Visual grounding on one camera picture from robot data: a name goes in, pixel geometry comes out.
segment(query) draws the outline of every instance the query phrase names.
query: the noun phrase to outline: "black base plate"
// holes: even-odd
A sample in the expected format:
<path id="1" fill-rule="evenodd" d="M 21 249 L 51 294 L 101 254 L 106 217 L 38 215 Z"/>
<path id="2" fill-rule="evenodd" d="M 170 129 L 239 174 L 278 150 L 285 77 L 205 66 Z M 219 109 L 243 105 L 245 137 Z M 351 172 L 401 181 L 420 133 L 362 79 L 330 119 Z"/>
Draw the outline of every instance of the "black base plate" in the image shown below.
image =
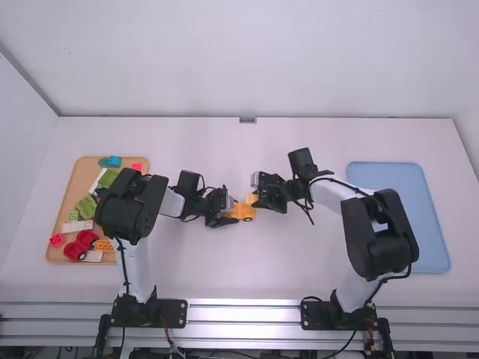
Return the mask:
<path id="1" fill-rule="evenodd" d="M 341 320 L 341 325 L 333 322 L 334 310 L 335 307 L 330 301 L 303 301 L 301 328 L 305 331 L 366 331 L 367 325 L 376 330 L 374 325 L 377 320 L 375 307 L 365 307 L 360 313 L 344 314 L 346 317 Z"/>
<path id="2" fill-rule="evenodd" d="M 186 326 L 186 312 L 188 310 L 188 302 L 183 299 L 154 299 L 152 308 L 155 315 L 153 323 L 149 325 L 141 323 L 123 322 L 119 316 L 115 315 L 115 309 L 112 311 L 110 322 L 111 327 L 126 328 L 163 328 L 162 317 L 165 318 L 166 325 L 171 329 L 181 329 Z"/>

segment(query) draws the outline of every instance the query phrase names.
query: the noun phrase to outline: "metal frame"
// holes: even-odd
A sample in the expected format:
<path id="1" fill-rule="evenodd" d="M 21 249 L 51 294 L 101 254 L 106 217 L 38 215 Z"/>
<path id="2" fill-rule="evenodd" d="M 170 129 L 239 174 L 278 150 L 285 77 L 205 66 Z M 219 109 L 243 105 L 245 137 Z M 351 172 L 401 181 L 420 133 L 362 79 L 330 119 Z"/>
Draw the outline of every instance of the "metal frame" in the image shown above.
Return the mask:
<path id="1" fill-rule="evenodd" d="M 188 299 L 188 324 L 170 335 L 184 348 L 339 349 L 349 331 L 303 331 L 297 300 Z M 0 302 L 0 346 L 92 346 L 111 303 Z M 479 307 L 378 307 L 391 323 L 394 348 L 478 352 Z M 362 350 L 364 333 L 349 350 Z M 112 328 L 107 346 L 119 346 Z M 161 328 L 127 328 L 125 348 L 168 348 Z"/>

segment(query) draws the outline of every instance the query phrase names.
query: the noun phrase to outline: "white lego brick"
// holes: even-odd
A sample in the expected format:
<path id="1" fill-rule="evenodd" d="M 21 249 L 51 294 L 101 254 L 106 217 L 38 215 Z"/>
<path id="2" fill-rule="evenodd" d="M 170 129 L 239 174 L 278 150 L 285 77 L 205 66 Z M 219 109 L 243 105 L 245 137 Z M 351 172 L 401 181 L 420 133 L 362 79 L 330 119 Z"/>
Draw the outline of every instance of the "white lego brick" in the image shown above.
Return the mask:
<path id="1" fill-rule="evenodd" d="M 98 187 L 98 181 L 100 181 L 100 178 L 102 178 L 103 174 L 105 174 L 107 169 L 108 168 L 102 168 L 97 179 L 95 180 L 95 182 L 93 182 L 93 185 L 91 185 L 90 189 L 88 190 L 88 193 L 93 194 L 95 192 L 95 189 Z"/>
<path id="2" fill-rule="evenodd" d="M 92 230 L 92 229 L 93 229 L 92 220 L 69 222 L 69 223 L 63 223 L 61 225 L 62 233 L 72 233 L 72 232 L 79 232 L 80 230 Z"/>
<path id="3" fill-rule="evenodd" d="M 102 261 L 103 252 L 97 251 L 87 251 L 87 256 L 82 262 L 96 262 L 99 263 Z"/>

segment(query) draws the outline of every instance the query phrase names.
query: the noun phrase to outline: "red toy wheel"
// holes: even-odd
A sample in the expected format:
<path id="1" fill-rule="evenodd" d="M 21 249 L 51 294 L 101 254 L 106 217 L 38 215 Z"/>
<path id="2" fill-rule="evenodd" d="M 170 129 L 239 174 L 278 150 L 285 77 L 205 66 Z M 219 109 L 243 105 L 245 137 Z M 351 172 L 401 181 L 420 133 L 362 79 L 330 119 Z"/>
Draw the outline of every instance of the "red toy wheel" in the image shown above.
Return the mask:
<path id="1" fill-rule="evenodd" d="M 82 230 L 76 235 L 75 243 L 78 243 L 82 251 L 87 251 L 94 246 L 96 240 L 98 235 L 93 230 Z"/>
<path id="2" fill-rule="evenodd" d="M 65 245 L 65 248 L 63 249 L 63 254 L 66 258 L 69 258 L 73 262 L 78 262 L 79 261 L 79 255 L 85 252 L 83 251 L 78 243 L 76 242 L 71 242 Z"/>

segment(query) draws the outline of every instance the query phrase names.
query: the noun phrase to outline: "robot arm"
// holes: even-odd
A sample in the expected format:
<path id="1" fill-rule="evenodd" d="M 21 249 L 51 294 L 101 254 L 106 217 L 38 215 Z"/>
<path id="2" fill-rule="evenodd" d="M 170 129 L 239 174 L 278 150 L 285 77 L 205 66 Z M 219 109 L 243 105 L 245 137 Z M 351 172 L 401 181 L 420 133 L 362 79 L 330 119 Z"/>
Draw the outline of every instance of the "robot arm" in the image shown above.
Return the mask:
<path id="1" fill-rule="evenodd" d="M 200 174 L 181 171 L 176 186 L 168 187 L 168 178 L 141 175 L 124 168 L 109 190 L 104 191 L 95 212 L 95 221 L 105 236 L 115 240 L 115 256 L 123 277 L 114 309 L 125 317 L 148 323 L 149 303 L 156 300 L 156 287 L 150 276 L 148 236 L 158 214 L 184 221 L 189 216 L 204 217 L 208 227 L 237 223 L 226 218 L 233 206 L 228 190 L 198 190 Z"/>
<path id="2" fill-rule="evenodd" d="M 342 216 L 354 271 L 332 293 L 332 302 L 348 317 L 371 303 L 388 280 L 409 276 L 411 264 L 419 255 L 414 233 L 396 191 L 358 188 L 331 171 L 318 171 L 308 148 L 293 151 L 288 157 L 293 170 L 291 180 L 285 181 L 277 174 L 253 174 L 251 184 L 258 194 L 253 206 L 286 213 L 287 203 L 293 202 L 309 217 L 314 203 L 318 203 Z M 405 275 L 396 275 L 406 268 Z"/>

